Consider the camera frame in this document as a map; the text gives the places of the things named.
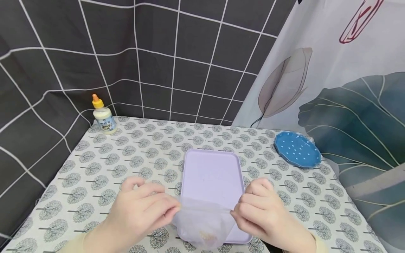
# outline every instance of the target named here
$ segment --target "clear plastic bag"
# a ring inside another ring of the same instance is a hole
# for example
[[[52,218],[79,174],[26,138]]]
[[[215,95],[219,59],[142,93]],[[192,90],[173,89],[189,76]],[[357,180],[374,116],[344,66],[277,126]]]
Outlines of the clear plastic bag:
[[[179,197],[181,210],[172,224],[179,237],[199,249],[215,249],[224,244],[235,226],[230,209],[216,203]]]

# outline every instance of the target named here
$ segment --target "blue polka dot plate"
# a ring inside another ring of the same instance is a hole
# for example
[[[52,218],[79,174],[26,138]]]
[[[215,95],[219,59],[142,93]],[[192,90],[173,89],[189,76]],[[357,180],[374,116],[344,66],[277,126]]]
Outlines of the blue polka dot plate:
[[[321,153],[309,139],[294,132],[281,132],[274,147],[288,163],[301,168],[314,168],[321,163]]]

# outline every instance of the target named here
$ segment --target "purple tray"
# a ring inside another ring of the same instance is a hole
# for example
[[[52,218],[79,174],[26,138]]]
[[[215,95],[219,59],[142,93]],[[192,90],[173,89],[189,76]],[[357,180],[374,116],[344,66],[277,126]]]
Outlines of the purple tray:
[[[239,158],[234,153],[190,149],[185,153],[181,196],[232,209],[245,193]],[[246,244],[252,236],[236,225],[225,243]]]

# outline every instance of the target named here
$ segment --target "curtain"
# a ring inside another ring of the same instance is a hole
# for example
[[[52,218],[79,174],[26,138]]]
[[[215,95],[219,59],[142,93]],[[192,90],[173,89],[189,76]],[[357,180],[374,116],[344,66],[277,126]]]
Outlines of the curtain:
[[[389,252],[405,252],[405,3],[295,5],[233,125],[314,141]]]

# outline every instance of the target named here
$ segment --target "tree pattern tablecloth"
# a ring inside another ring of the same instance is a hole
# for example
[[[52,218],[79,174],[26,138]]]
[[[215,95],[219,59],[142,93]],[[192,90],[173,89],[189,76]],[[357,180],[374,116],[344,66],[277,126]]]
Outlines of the tree pattern tablecloth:
[[[385,252],[330,166],[299,169],[277,154],[276,131],[116,117],[108,136],[93,125],[66,160],[41,200],[5,250],[55,252],[78,233],[106,218],[126,177],[138,175],[181,193],[184,153],[189,149],[235,152],[245,187],[259,177],[274,185],[286,208],[330,252]],[[154,231],[129,252],[209,252],[177,237],[173,226]],[[247,245],[226,244],[212,252],[268,252],[254,238]]]

